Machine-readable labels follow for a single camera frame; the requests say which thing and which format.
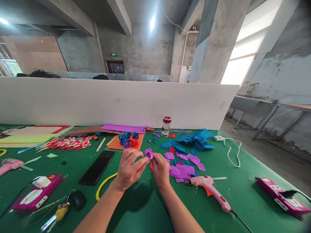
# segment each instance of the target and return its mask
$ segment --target red lid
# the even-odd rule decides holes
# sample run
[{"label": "red lid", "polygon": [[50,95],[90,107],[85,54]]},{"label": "red lid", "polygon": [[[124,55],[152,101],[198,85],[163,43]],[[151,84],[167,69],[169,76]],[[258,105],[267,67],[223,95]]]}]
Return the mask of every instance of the red lid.
[{"label": "red lid", "polygon": [[171,123],[172,122],[172,118],[170,118],[169,116],[165,116],[165,117],[163,117],[163,122],[164,123]]}]

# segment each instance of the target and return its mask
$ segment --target hand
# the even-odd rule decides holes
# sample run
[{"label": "hand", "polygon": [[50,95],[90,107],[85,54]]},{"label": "hand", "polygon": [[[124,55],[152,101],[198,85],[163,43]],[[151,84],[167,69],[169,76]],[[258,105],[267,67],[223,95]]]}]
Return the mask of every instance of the hand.
[{"label": "hand", "polygon": [[117,177],[112,182],[115,190],[123,193],[140,178],[149,160],[148,157],[144,157],[137,162],[135,160],[143,156],[143,153],[136,149],[123,151]]},{"label": "hand", "polygon": [[171,183],[169,182],[169,164],[163,158],[163,156],[159,153],[152,153],[153,159],[152,167],[153,167],[153,177],[155,178],[155,182],[159,187],[160,191],[171,188]]}]

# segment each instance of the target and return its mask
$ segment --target wooden stick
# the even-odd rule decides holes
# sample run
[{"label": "wooden stick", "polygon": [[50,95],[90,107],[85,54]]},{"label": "wooden stick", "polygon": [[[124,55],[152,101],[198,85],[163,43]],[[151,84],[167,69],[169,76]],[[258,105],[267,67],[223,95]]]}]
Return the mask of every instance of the wooden stick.
[{"label": "wooden stick", "polygon": [[100,143],[100,145],[98,146],[96,152],[99,151],[99,149],[101,148],[101,146],[104,144],[104,141],[105,141],[105,140],[106,140],[106,138],[104,138],[104,139],[101,141],[101,143]]}]

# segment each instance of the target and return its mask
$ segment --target finger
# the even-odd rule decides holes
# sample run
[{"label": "finger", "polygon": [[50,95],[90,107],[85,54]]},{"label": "finger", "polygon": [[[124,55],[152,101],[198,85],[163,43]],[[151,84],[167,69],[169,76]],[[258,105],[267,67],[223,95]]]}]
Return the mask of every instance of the finger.
[{"label": "finger", "polygon": [[153,171],[156,169],[158,169],[158,166],[157,166],[157,164],[156,164],[156,160],[153,158],[153,159],[151,159],[151,162],[152,162],[152,168],[153,168]]},{"label": "finger", "polygon": [[155,161],[158,163],[158,164],[163,164],[164,161],[166,162],[166,160],[164,159],[164,157],[159,154],[159,153],[152,153],[153,155],[153,158],[155,159]]},{"label": "finger", "polygon": [[136,149],[126,149],[126,150],[124,150],[123,153],[122,153],[121,160],[122,161],[127,160],[128,157],[135,151],[137,151],[137,150]]},{"label": "finger", "polygon": [[136,161],[132,166],[133,171],[137,172],[148,160],[148,157],[143,157],[142,159]]},{"label": "finger", "polygon": [[144,156],[144,154],[141,151],[134,151],[127,158],[126,162],[128,162],[129,164],[133,164],[138,157],[143,157],[143,156]]},{"label": "finger", "polygon": [[135,174],[135,178],[138,180],[140,178],[140,176],[142,175],[142,172],[145,170],[147,164],[150,162],[150,160],[148,160],[147,162],[145,162],[141,167],[140,169],[138,169],[138,171],[136,172]]}]

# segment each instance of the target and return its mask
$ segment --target glass bottle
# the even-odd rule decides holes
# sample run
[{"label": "glass bottle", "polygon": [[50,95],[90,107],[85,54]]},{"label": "glass bottle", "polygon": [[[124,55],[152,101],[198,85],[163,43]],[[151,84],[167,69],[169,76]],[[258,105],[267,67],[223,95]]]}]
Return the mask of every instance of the glass bottle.
[{"label": "glass bottle", "polygon": [[162,136],[168,137],[169,136],[169,130],[171,129],[171,121],[172,118],[169,116],[163,117],[163,124],[162,124]]}]

